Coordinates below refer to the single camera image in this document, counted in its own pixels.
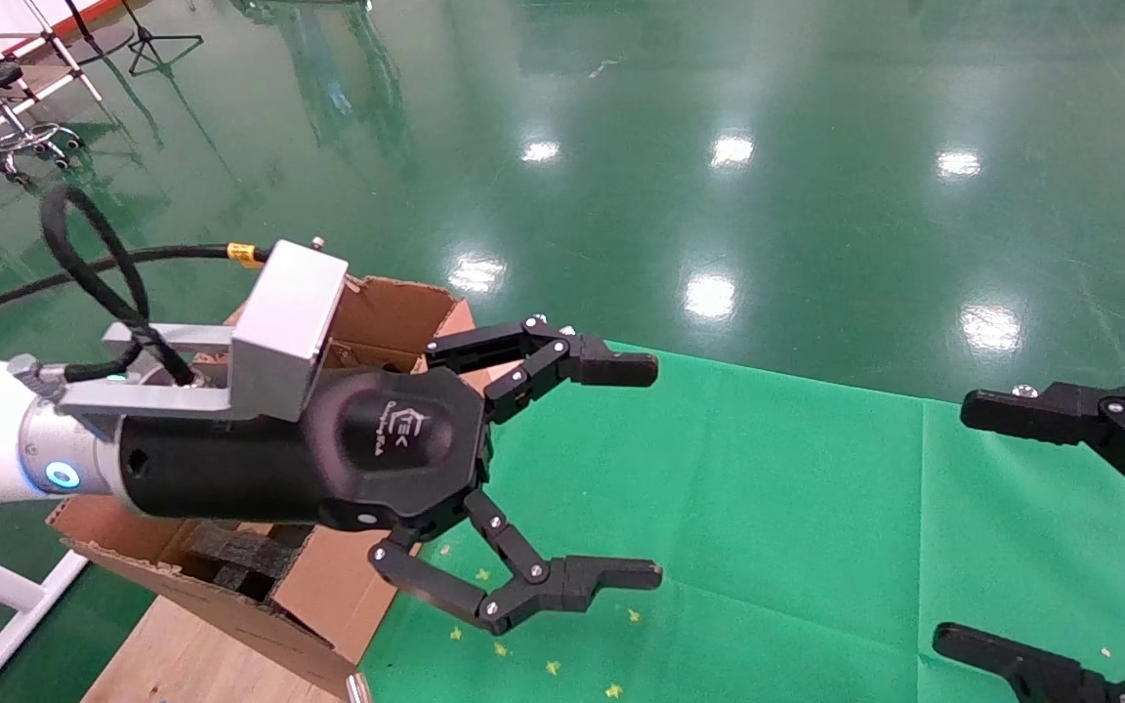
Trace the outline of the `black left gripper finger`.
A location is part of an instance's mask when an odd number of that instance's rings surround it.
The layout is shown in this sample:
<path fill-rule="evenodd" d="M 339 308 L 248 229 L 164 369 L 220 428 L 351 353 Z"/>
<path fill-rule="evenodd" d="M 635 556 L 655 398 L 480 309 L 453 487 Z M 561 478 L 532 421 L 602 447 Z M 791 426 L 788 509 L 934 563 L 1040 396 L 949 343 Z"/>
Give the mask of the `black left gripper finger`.
<path fill-rule="evenodd" d="M 466 495 L 461 515 L 508 568 L 508 582 L 487 593 L 412 556 L 418 534 L 394 526 L 370 549 L 380 577 L 407 595 L 488 633 L 506 633 L 540 611 L 586 611 L 603 589 L 651 591 L 662 566 L 637 558 L 566 556 L 544 559 L 480 489 Z"/>
<path fill-rule="evenodd" d="M 659 359 L 644 352 L 613 351 L 602 337 L 554 328 L 544 317 L 478 326 L 434 337 L 425 346 L 426 366 L 468 375 L 510 368 L 483 388 L 490 423 L 505 423 L 559 384 L 595 387 L 651 387 Z"/>

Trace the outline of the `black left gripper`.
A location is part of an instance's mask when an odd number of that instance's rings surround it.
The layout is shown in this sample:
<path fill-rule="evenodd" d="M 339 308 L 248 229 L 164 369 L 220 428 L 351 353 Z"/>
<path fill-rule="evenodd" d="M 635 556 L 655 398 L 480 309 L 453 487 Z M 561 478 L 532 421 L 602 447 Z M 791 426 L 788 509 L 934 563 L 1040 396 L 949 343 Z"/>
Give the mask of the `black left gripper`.
<path fill-rule="evenodd" d="M 482 393 L 459 375 L 321 375 L 299 420 L 129 417 L 122 485 L 143 515 L 439 534 L 488 477 Z"/>

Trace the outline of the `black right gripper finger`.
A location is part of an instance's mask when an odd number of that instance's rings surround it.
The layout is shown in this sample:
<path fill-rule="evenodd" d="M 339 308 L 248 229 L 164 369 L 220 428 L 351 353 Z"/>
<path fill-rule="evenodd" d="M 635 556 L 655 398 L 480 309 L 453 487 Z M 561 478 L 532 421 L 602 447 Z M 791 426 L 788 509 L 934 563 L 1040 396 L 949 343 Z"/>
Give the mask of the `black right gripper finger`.
<path fill-rule="evenodd" d="M 1125 386 L 1055 382 L 1036 395 L 975 389 L 964 397 L 960 420 L 978 431 L 1088 447 L 1125 477 Z"/>
<path fill-rule="evenodd" d="M 972 627 L 936 627 L 933 649 L 1004 678 L 1019 702 L 1125 702 L 1125 681 L 1063 657 Z"/>

